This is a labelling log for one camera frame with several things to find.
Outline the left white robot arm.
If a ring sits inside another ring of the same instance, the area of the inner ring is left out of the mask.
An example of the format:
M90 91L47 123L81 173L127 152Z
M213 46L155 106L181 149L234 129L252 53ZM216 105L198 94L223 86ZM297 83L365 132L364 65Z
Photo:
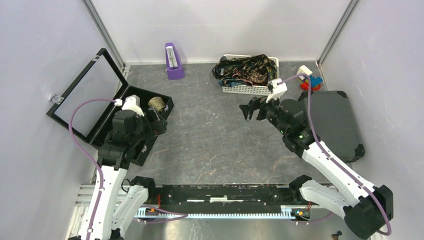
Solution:
M111 129L98 152L99 176L90 205L75 240L122 240L141 205L157 198L153 178L136 176L123 202L116 207L130 163L150 139L166 132L167 121L150 107L146 113L122 109L111 118Z

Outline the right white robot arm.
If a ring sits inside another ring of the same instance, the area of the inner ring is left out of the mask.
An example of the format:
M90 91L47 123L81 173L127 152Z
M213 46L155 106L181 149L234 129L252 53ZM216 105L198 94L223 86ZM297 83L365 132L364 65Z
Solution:
M386 185L375 186L340 160L318 137L313 124L306 124L298 101L253 97L239 108L247 121L258 111L258 121L267 120L282 134L288 150L316 168L334 186L331 189L306 175L297 177L289 184L288 196L293 203L306 201L326 208L363 240L375 233L392 234L393 192Z

